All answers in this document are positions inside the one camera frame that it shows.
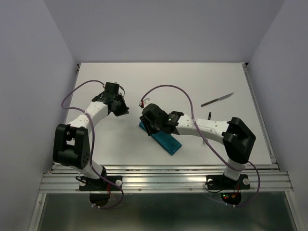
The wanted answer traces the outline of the teal cloth napkin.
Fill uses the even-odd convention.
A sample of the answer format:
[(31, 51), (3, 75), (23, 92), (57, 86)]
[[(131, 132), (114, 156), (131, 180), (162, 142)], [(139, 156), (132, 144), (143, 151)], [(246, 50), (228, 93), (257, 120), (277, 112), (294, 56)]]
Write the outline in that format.
[(172, 135), (161, 131), (151, 134), (150, 137), (171, 156), (173, 156), (182, 147), (182, 144)]

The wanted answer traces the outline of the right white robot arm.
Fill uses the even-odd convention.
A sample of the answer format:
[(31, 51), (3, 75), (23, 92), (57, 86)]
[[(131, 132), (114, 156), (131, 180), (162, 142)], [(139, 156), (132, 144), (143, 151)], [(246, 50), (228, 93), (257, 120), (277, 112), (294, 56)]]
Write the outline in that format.
[(237, 117), (230, 121), (196, 119), (182, 112), (172, 111), (167, 114), (158, 105), (148, 103), (142, 106), (140, 119), (149, 135), (158, 132), (190, 135), (222, 144), (228, 161), (221, 182), (227, 188), (239, 182), (256, 141), (254, 133)]

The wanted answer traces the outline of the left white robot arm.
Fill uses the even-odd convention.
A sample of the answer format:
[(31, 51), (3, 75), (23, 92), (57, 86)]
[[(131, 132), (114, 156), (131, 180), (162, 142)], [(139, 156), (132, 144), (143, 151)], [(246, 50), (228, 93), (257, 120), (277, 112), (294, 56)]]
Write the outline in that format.
[(59, 124), (55, 130), (53, 161), (75, 169), (90, 180), (91, 185), (101, 190), (106, 185), (106, 170), (93, 161), (95, 145), (94, 127), (110, 114), (123, 116), (129, 113), (124, 95), (124, 88), (117, 83), (103, 84), (104, 91), (95, 96), (87, 109), (67, 107), (81, 114), (68, 124)]

